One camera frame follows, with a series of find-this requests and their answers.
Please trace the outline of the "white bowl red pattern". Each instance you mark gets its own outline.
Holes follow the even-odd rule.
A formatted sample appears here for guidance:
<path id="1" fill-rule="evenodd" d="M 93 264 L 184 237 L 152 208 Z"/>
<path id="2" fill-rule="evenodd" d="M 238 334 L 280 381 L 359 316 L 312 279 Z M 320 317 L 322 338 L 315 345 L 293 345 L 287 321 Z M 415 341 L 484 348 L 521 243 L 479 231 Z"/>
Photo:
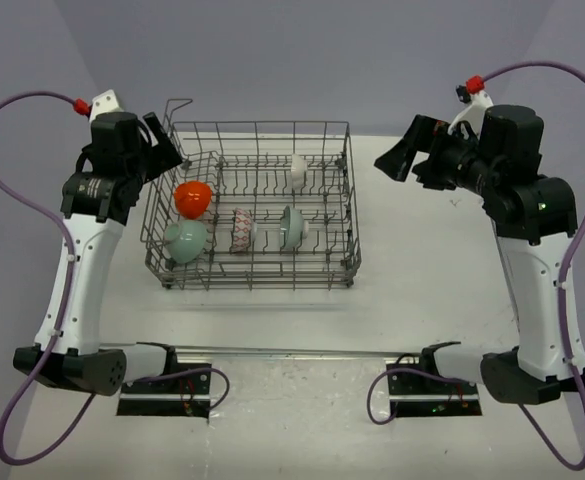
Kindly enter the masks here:
<path id="1" fill-rule="evenodd" d="M 253 215 L 248 210 L 236 208 L 233 211 L 230 252 L 247 252 L 256 240 L 257 229 L 258 225 Z"/>

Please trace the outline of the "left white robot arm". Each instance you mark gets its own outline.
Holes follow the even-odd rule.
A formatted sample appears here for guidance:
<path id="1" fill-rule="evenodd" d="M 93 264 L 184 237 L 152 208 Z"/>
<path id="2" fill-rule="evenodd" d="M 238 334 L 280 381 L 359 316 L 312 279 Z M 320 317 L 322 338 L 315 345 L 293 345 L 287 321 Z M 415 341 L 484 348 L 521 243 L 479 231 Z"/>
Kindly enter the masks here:
<path id="1" fill-rule="evenodd" d="M 180 379 L 171 346 L 141 342 L 105 348 L 100 340 L 103 295 L 129 213 L 145 184 L 181 157 L 156 114 L 99 114 L 91 141 L 62 188 L 62 249 L 44 321 L 14 367 L 55 389 L 111 396 L 125 383 L 146 381 L 167 393 Z"/>

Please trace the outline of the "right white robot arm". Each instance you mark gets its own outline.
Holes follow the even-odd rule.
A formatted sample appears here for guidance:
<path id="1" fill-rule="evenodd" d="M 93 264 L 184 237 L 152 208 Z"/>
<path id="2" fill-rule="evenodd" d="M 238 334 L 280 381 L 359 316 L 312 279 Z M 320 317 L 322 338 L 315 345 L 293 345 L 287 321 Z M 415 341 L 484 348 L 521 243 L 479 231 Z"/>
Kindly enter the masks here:
<path id="1" fill-rule="evenodd" d="M 539 173 L 543 120 L 525 106 L 496 105 L 475 132 L 424 115 L 375 166 L 403 182 L 414 173 L 432 190 L 463 188 L 482 201 L 515 312 L 519 343 L 489 352 L 459 342 L 426 347 L 420 385 L 439 393 L 453 380 L 482 384 L 500 403 L 540 405 L 585 390 L 585 351 L 565 255 L 577 233 L 569 184 Z"/>

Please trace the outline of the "orange bowl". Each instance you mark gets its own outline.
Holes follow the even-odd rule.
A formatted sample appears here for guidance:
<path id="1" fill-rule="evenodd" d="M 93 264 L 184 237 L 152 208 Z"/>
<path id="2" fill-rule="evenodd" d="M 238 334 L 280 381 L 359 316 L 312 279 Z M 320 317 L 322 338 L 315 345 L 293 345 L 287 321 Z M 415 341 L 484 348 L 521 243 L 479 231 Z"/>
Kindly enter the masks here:
<path id="1" fill-rule="evenodd" d="M 200 181 L 181 183 L 173 192 L 177 212 L 191 220 L 200 218 L 207 210 L 211 198 L 211 188 Z"/>

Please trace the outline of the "small pale green bowl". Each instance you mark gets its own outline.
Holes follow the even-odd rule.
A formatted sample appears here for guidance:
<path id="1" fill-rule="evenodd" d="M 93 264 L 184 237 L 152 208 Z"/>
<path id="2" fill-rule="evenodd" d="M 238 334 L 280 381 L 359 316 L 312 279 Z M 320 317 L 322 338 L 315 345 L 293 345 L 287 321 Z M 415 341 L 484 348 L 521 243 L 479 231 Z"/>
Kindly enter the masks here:
<path id="1" fill-rule="evenodd" d="M 301 212 L 286 206 L 279 224 L 279 243 L 284 251 L 297 248 L 309 234 L 309 223 Z"/>

